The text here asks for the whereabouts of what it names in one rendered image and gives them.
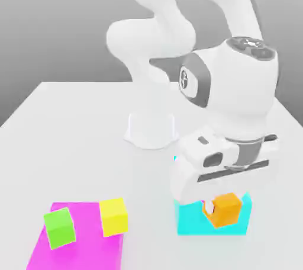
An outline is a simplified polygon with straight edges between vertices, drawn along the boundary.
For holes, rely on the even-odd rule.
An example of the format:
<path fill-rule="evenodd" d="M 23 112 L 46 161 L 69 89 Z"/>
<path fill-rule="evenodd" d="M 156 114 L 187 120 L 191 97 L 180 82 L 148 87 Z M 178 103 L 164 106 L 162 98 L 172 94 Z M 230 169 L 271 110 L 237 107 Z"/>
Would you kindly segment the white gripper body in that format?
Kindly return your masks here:
<path fill-rule="evenodd" d="M 202 173 L 182 155 L 178 156 L 171 171 L 170 188 L 180 204 L 210 201 L 219 195 L 243 195 L 256 192 L 270 181 L 270 163 L 254 163 L 243 171 L 223 169 Z"/>

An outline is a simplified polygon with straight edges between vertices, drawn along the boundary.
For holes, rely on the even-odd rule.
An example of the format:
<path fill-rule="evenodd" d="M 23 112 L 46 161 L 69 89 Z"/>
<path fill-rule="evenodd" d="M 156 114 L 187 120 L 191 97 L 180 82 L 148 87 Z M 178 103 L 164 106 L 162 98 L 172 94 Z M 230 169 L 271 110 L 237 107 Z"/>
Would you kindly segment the small orange cube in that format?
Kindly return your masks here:
<path fill-rule="evenodd" d="M 211 224 L 217 229 L 238 222 L 242 201 L 234 193 L 219 195 L 212 200 L 214 212 L 207 214 L 203 204 L 203 213 Z"/>

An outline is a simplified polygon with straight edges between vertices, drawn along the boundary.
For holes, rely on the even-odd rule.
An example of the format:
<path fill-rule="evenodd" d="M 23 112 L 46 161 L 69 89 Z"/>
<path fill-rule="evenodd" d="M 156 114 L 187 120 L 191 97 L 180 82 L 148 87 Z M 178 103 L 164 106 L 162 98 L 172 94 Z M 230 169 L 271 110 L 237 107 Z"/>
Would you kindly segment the small yellow cube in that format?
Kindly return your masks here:
<path fill-rule="evenodd" d="M 128 213 L 123 198 L 99 202 L 104 237 L 128 232 Z"/>

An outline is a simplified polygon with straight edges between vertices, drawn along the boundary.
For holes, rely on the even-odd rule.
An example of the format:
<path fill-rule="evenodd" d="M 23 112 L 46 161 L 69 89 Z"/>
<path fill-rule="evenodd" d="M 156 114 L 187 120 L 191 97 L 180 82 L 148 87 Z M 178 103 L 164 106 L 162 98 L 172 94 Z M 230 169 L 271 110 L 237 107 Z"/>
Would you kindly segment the small green cube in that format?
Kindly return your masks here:
<path fill-rule="evenodd" d="M 67 207 L 43 216 L 50 249 L 57 249 L 76 241 L 75 227 Z"/>

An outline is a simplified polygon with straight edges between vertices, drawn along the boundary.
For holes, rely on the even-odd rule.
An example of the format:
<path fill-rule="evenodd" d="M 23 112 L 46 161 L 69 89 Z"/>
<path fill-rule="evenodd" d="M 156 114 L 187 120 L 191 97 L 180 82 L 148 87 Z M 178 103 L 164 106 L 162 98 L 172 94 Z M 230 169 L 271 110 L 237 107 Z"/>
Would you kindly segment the large cyan box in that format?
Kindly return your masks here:
<path fill-rule="evenodd" d="M 238 222 L 228 226 L 215 228 L 203 213 L 205 201 L 192 204 L 180 204 L 174 199 L 176 228 L 178 235 L 183 236 L 241 236 L 247 233 L 252 211 L 252 199 L 249 193 L 237 196 L 242 201 Z"/>

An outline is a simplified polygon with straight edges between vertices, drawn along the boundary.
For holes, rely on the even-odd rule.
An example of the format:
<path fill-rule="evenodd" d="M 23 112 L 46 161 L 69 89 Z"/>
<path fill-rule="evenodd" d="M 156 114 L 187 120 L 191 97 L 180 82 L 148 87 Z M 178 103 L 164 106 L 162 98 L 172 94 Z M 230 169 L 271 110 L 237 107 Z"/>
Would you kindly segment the large magenta box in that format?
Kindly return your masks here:
<path fill-rule="evenodd" d="M 51 211 L 67 207 L 76 241 L 50 249 L 43 228 L 26 270 L 121 270 L 123 235 L 103 237 L 97 202 L 54 202 Z"/>

